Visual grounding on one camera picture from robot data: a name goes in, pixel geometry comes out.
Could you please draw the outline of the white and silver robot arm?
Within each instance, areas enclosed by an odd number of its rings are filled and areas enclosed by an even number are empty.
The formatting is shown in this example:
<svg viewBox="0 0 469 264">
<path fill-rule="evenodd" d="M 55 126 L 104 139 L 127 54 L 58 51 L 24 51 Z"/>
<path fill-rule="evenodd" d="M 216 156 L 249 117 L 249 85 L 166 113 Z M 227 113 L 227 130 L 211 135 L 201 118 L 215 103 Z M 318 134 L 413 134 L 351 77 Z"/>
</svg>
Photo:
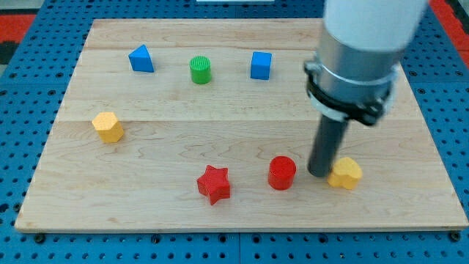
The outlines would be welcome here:
<svg viewBox="0 0 469 264">
<path fill-rule="evenodd" d="M 304 63 L 311 104 L 337 122 L 374 125 L 395 98 L 399 61 L 427 0 L 326 0 L 320 42 Z"/>
</svg>

